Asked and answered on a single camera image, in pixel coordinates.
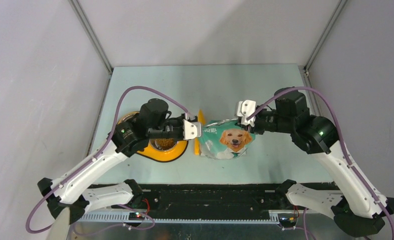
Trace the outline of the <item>yellow plastic scoop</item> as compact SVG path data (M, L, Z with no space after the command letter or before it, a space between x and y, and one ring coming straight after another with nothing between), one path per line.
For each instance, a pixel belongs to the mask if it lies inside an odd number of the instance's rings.
M206 119L205 119L205 116L204 116L203 111L201 109L198 112L197 118L198 118L198 122L199 122L199 129L198 129L199 136L194 139L193 153L196 156L199 156L201 154L199 138L203 134L202 127L206 124Z

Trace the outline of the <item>green white pet food bag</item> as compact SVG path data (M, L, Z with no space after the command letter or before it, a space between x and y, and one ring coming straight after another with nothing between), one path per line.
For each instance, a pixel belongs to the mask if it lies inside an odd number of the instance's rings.
M237 119L213 120L201 130L198 154L215 160L231 160L245 155L256 139L254 133L238 125Z

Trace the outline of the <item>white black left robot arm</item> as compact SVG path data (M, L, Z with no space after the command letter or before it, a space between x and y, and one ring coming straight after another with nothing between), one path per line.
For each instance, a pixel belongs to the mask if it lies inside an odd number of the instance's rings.
M136 209L143 202L143 191L133 179L118 184L92 188L91 185L108 170L144 150L151 140L189 141L201 136L201 124L196 116L183 113L171 117L168 103L152 98L137 113L115 125L106 142L63 176L44 177L37 186L45 197L54 219L62 210L70 210L70 224L88 212L125 205Z

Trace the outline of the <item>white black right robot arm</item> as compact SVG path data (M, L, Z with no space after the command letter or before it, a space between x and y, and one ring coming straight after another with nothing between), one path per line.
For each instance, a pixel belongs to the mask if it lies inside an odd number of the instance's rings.
M238 102L237 124L252 134L288 134L303 152L313 156L328 172L341 195L305 187L286 180L277 189L276 204L282 209L300 206L331 218L347 235L366 238L390 224L394 239L394 198L383 195L366 177L350 155L334 111L331 117L311 114L306 92L311 87L285 87L270 99L275 103L258 105L253 100Z

